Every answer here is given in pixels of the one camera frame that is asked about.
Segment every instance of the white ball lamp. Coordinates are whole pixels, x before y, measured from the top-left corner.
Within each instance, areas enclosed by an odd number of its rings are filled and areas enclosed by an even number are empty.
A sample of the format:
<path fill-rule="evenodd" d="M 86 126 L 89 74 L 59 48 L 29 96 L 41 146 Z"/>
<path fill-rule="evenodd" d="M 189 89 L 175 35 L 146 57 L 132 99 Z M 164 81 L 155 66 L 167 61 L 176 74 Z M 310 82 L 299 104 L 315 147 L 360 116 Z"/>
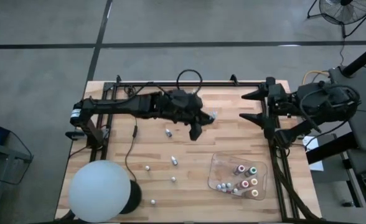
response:
<path fill-rule="evenodd" d="M 70 183 L 71 211 L 86 222 L 106 222 L 117 214 L 135 210 L 141 201 L 140 186 L 111 161 L 95 161 L 82 167 Z"/>

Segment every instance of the concrete floor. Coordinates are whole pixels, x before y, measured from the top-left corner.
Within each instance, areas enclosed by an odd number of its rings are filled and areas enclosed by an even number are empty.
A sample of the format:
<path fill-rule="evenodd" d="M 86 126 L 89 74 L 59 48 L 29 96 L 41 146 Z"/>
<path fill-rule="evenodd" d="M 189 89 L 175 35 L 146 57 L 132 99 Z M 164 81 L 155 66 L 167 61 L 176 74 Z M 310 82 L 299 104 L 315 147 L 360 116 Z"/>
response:
<path fill-rule="evenodd" d="M 341 40 L 339 26 L 323 18 L 306 19 L 311 4 L 312 0 L 114 0 L 103 42 Z M 106 0 L 0 0 L 0 44 L 94 44 L 105 5 Z M 366 40 L 366 21 L 347 40 Z M 175 80 L 181 70 L 193 68 L 204 80 L 226 80 L 233 73 L 241 80 L 274 76 L 288 80 L 295 90 L 308 70 L 337 66 L 340 48 L 102 49 L 93 79 L 121 75 L 123 80 Z M 345 46 L 344 64 L 364 51 L 366 45 Z M 82 97 L 92 55 L 93 49 L 0 50 L 0 126 L 15 131 L 35 155 L 24 181 L 5 193 L 0 223 L 53 219 L 71 144 L 64 132 L 72 129 L 70 112 Z M 366 211 L 356 212 L 356 219 L 342 212 L 332 189 L 316 185 L 323 217 L 366 223 Z"/>

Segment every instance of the wooden tabletop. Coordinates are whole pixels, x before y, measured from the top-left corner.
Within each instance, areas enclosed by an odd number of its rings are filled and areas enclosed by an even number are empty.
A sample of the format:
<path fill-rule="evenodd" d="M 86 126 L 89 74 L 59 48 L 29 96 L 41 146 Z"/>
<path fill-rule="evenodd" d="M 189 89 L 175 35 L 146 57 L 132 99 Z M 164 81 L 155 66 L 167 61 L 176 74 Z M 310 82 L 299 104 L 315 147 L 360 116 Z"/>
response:
<path fill-rule="evenodd" d="M 289 91 L 287 81 L 278 81 Z M 88 82 L 85 98 L 101 98 L 104 82 Z M 281 221 L 275 180 L 270 161 L 268 143 L 262 130 L 242 119 L 239 113 L 260 113 L 258 101 L 241 99 L 241 95 L 255 91 L 256 87 L 203 87 L 203 111 L 217 112 L 217 119 L 204 126 L 197 141 L 190 141 L 190 126 L 173 124 L 163 119 L 138 119 L 138 135 L 128 164 L 138 178 L 143 191 L 140 206 L 132 213 L 118 215 L 116 222 L 273 222 Z M 146 87 L 140 94 L 159 91 Z M 126 98 L 122 88 L 117 98 Z M 281 117 L 283 128 L 296 125 L 296 119 Z M 127 114 L 113 117 L 107 159 L 125 168 L 124 157 L 129 150 L 134 127 L 134 118 Z M 172 137 L 165 135 L 165 129 Z M 86 140 L 75 141 L 72 152 L 85 146 Z M 266 197 L 251 200 L 224 194 L 208 186 L 212 155 L 228 151 L 229 154 L 250 161 L 264 162 L 268 167 Z M 178 166 L 173 166 L 174 156 Z M 56 218 L 62 217 L 68 208 L 68 186 L 75 173 L 88 163 L 90 150 L 79 152 L 68 162 L 65 179 L 57 207 Z M 292 147 L 288 157 L 294 188 L 303 202 L 317 216 L 321 216 L 314 185 L 301 147 Z M 289 217 L 289 199 L 284 194 Z"/>

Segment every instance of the transparent tray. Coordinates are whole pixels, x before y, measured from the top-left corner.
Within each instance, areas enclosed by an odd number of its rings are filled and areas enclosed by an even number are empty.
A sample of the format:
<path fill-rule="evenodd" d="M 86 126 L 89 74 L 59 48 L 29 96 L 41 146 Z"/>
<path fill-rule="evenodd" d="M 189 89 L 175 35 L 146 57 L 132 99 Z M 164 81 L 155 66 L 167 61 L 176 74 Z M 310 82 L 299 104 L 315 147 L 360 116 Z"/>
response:
<path fill-rule="evenodd" d="M 240 165 L 245 167 L 245 171 L 242 173 L 236 172 L 237 167 Z M 256 173 L 246 176 L 245 173 L 251 167 L 256 167 Z M 263 162 L 248 161 L 223 152 L 218 152 L 212 156 L 208 185 L 211 189 L 224 192 L 226 194 L 233 194 L 255 200 L 263 200 L 266 196 L 267 173 L 267 166 Z M 256 185 L 251 185 L 251 182 L 254 182 L 252 179 L 256 179 L 258 183 Z M 249 183 L 247 188 L 241 185 L 243 180 L 246 180 Z M 217 186 L 222 186 L 222 183 L 230 183 L 231 187 L 218 189 Z"/>

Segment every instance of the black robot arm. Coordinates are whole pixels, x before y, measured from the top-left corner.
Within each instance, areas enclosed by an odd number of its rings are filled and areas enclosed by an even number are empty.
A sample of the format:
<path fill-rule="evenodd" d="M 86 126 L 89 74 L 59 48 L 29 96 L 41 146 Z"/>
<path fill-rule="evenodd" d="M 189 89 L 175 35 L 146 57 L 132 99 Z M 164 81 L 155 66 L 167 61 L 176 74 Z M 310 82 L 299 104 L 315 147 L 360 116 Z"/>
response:
<path fill-rule="evenodd" d="M 260 126 L 265 138 L 282 148 L 289 147 L 299 135 L 309 134 L 311 129 L 321 132 L 318 126 L 322 123 L 348 120 L 360 104 L 359 93 L 349 86 L 319 82 L 302 85 L 297 91 L 286 93 L 273 77 L 268 77 L 259 90 L 242 98 L 267 98 L 267 114 L 240 116 Z M 304 121 L 291 129 L 277 129 L 274 122 L 277 116 L 301 116 Z"/>
<path fill-rule="evenodd" d="M 103 131 L 96 129 L 90 119 L 94 114 L 131 114 L 136 118 L 162 118 L 190 125 L 192 141 L 202 133 L 201 126 L 212 124 L 214 118 L 201 111 L 202 100 L 196 93 L 184 90 L 169 90 L 133 95 L 125 100 L 94 100 L 87 98 L 76 103 L 70 123 L 80 127 L 87 135 L 91 146 L 101 146 Z"/>

